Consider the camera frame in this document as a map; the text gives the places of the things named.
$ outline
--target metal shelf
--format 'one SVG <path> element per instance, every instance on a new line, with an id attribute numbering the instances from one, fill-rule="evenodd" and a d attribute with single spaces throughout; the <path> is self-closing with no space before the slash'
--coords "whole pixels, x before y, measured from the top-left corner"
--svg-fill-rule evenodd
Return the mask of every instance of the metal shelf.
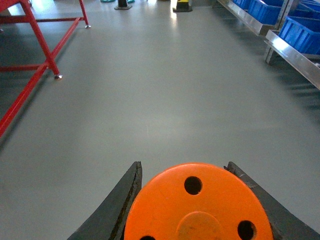
<path id="1" fill-rule="evenodd" d="M 233 3 L 231 0 L 217 0 L 229 12 L 242 21 L 257 36 L 266 36 L 269 30 L 275 29 L 274 25 L 262 24 L 253 16 Z"/>
<path id="2" fill-rule="evenodd" d="M 298 52 L 271 30 L 265 38 L 265 42 L 269 46 L 265 53 L 265 61 L 267 63 L 270 62 L 274 56 L 274 52 L 276 52 L 320 90 L 320 68 L 311 61 L 320 62 L 320 55 L 302 54 Z"/>

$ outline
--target metal leg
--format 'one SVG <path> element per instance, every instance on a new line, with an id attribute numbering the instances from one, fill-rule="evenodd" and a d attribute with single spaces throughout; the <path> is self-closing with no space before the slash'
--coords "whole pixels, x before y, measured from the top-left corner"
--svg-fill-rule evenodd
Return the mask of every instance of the metal leg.
<path id="1" fill-rule="evenodd" d="M 272 47 L 267 46 L 264 52 L 264 60 L 267 64 L 271 65 L 278 54 L 272 49 Z"/>
<path id="2" fill-rule="evenodd" d="M 54 79 L 55 79 L 55 80 L 61 80 L 61 79 L 62 79 L 62 75 L 55 75 L 55 76 L 54 76 Z"/>
<path id="3" fill-rule="evenodd" d="M 50 52 L 50 49 L 46 43 L 46 40 L 45 40 L 45 38 L 44 38 L 43 34 L 41 33 L 41 30 L 38 26 L 37 20 L 35 19 L 33 13 L 31 12 L 28 1 L 27 0 L 21 1 L 20 4 L 21 4 L 23 11 L 24 11 L 26 17 L 28 18 L 30 25 L 36 35 L 36 38 L 38 39 L 38 42 L 39 42 L 39 44 L 40 44 L 40 46 L 46 56 L 49 68 L 53 71 L 54 75 L 59 75 L 59 69 L 57 67 L 57 64 L 55 63 L 55 60 L 54 60 L 53 56 L 51 55 L 51 52 Z"/>
<path id="4" fill-rule="evenodd" d="M 81 6 L 83 18 L 84 18 L 84 21 L 85 21 L 85 28 L 89 29 L 89 28 L 91 28 L 91 26 L 89 25 L 89 22 L 88 22 L 88 18 L 87 18 L 84 2 L 83 2 L 83 0 L 79 0 L 79 3 L 80 3 L 80 6 Z"/>

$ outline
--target black base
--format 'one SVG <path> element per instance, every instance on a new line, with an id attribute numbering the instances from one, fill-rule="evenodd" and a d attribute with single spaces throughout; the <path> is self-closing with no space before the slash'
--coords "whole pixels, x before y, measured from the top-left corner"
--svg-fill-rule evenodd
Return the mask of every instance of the black base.
<path id="1" fill-rule="evenodd" d="M 189 2 L 177 2 L 172 10 L 175 13 L 187 13 L 192 11 L 192 6 L 189 6 Z"/>

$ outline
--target red metal frame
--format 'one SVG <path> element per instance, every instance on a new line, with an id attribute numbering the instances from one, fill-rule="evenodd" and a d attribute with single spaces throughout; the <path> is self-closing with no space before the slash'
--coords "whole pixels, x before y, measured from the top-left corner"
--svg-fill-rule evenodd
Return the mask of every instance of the red metal frame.
<path id="1" fill-rule="evenodd" d="M 22 9 L 25 13 L 24 16 L 2 16 L 0 17 L 0 24 L 17 24 L 17 23 L 30 23 L 36 38 L 43 50 L 46 60 L 42 64 L 27 64 L 27 65 L 17 65 L 17 66 L 0 66 L 0 72 L 11 72 L 11 71 L 31 71 L 35 70 L 35 73 L 31 77 L 30 81 L 24 87 L 22 92 L 19 94 L 17 99 L 10 106 L 9 110 L 5 113 L 3 118 L 0 120 L 0 138 L 5 133 L 6 129 L 10 123 L 15 118 L 16 114 L 23 106 L 28 96 L 38 83 L 41 76 L 44 74 L 46 69 L 51 69 L 54 75 L 59 75 L 59 69 L 55 62 L 55 58 L 58 55 L 59 51 L 62 49 L 64 44 L 67 42 L 73 31 L 76 29 L 79 21 L 85 21 L 85 24 L 88 26 L 88 18 L 85 10 L 83 0 L 79 0 L 82 14 L 81 17 L 69 17 L 69 18 L 55 18 L 55 19 L 35 19 L 33 15 L 28 0 L 0 0 L 0 12 L 8 9 L 9 7 L 15 4 L 21 4 Z M 43 22 L 62 22 L 62 21 L 73 21 L 70 28 L 67 30 L 63 38 L 59 41 L 56 47 L 50 52 L 49 47 L 46 43 L 46 40 L 38 26 L 38 23 Z"/>

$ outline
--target yellow and black object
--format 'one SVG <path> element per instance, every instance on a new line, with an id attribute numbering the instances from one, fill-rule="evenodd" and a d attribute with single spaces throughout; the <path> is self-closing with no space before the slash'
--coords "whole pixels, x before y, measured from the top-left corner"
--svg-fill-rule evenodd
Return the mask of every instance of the yellow and black object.
<path id="1" fill-rule="evenodd" d="M 175 13 L 191 12 L 192 6 L 189 5 L 189 0 L 177 0 L 176 7 L 173 8 Z"/>

